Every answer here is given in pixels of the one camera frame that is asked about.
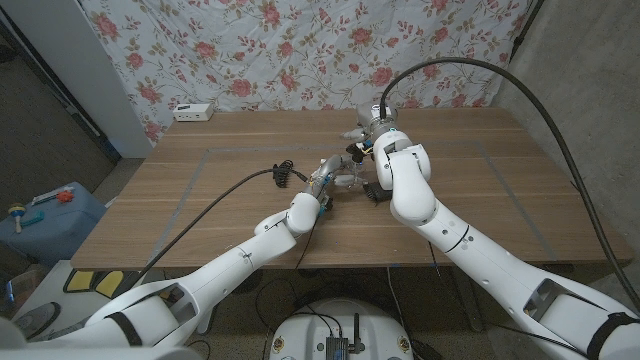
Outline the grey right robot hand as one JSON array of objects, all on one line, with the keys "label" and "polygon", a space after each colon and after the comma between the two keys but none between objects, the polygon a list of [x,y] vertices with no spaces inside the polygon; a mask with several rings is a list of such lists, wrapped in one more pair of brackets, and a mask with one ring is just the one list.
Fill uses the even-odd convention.
[{"label": "grey right robot hand", "polygon": [[373,149],[375,141],[384,133],[396,128],[398,111],[386,106],[386,117],[381,117],[379,103],[365,103],[356,107],[356,128],[340,135],[342,139],[353,141],[364,153]]}]

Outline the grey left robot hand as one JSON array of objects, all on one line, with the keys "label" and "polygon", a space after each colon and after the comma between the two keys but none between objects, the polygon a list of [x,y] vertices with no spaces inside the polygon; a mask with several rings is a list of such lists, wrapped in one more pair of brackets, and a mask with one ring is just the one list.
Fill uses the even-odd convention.
[{"label": "grey left robot hand", "polygon": [[305,192],[319,199],[332,185],[351,188],[365,182],[361,164],[356,163],[351,155],[333,155],[310,175]]}]

